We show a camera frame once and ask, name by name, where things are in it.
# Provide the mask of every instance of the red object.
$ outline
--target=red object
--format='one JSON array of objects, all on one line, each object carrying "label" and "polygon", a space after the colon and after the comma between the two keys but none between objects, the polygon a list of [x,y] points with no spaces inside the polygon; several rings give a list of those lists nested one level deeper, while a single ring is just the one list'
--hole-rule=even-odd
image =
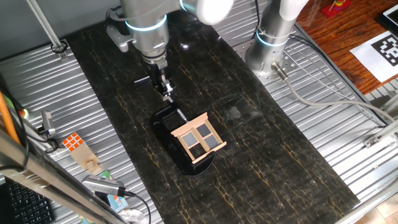
[{"label": "red object", "polygon": [[322,13],[324,13],[324,15],[327,16],[328,18],[332,18],[337,13],[339,13],[340,11],[346,9],[350,5],[351,5],[351,1],[350,0],[346,0],[346,2],[344,2],[343,5],[341,5],[341,7],[333,6],[333,8],[329,11],[329,9],[331,8],[331,4],[330,4],[327,7],[324,7],[322,9]]}]

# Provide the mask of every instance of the miniature window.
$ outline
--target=miniature window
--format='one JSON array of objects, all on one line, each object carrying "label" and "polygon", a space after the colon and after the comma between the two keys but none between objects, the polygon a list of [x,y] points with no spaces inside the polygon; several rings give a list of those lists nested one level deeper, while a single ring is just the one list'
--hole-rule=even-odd
[{"label": "miniature window", "polygon": [[[206,158],[211,152],[216,152],[226,145],[226,142],[221,140],[207,119],[207,113],[204,113],[172,132],[181,142],[193,164],[196,164]],[[205,153],[195,158],[190,150],[197,144],[200,144]]]}]

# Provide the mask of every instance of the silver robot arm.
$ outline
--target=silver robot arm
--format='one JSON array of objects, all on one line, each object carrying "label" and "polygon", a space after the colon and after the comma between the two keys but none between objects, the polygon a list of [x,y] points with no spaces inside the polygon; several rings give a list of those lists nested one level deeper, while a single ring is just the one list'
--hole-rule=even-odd
[{"label": "silver robot arm", "polygon": [[271,76],[271,65],[282,61],[282,54],[301,10],[308,0],[272,0],[262,13],[253,44],[245,61],[257,76]]},{"label": "silver robot arm", "polygon": [[122,52],[128,42],[140,50],[151,71],[150,80],[164,98],[172,87],[167,74],[166,45],[169,42],[167,14],[184,10],[204,24],[221,22],[230,12],[233,0],[120,0],[130,37],[122,36],[114,26],[107,27],[108,35]]}]

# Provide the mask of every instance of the orange cable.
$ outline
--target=orange cable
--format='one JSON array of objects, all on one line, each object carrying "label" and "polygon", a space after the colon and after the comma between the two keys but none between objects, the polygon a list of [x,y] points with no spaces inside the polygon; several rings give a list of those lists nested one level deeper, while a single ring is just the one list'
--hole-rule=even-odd
[{"label": "orange cable", "polygon": [[8,111],[8,107],[2,93],[0,91],[0,113],[2,114],[2,120],[4,121],[4,125],[6,126],[8,135],[10,135],[13,140],[21,144],[19,141],[17,132],[15,131],[14,123],[12,122],[10,111]]}]

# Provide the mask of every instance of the metal grating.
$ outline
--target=metal grating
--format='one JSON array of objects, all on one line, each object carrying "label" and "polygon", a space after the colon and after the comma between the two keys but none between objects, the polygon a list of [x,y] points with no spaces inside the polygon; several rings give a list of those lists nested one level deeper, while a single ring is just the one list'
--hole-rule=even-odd
[{"label": "metal grating", "polygon": [[[296,28],[294,32],[303,36]],[[242,46],[248,44],[250,43],[245,42],[234,49],[241,55],[241,51],[247,50]],[[285,53],[297,65],[288,75],[302,97],[319,102],[345,98],[361,100],[339,72],[326,64],[310,47],[290,39]],[[363,144],[382,125],[373,114],[367,111],[363,113],[361,108],[353,105],[322,108],[307,106],[291,94],[281,79],[271,82],[261,78],[260,80],[266,83],[265,88],[273,99],[361,202],[397,177],[398,147],[375,146],[367,149]]]},{"label": "metal grating", "polygon": [[386,99],[394,97],[398,93],[398,78],[391,80],[390,82],[380,86],[376,90],[373,90],[365,97],[369,101],[377,100],[382,97],[386,97]]},{"label": "metal grating", "polygon": [[[54,137],[61,142],[77,132],[100,159],[103,170],[109,170],[114,179],[147,201],[152,223],[163,223],[71,49],[67,54],[69,58],[62,61],[48,45],[0,62],[0,72],[11,93],[29,111],[29,121],[36,128],[41,126],[40,111],[51,111],[57,127]],[[90,174],[70,157],[68,149],[60,148],[51,157],[78,180]],[[137,198],[127,198],[127,202],[147,215],[146,206]],[[81,223],[68,208],[55,202],[52,206],[56,223]]]}]

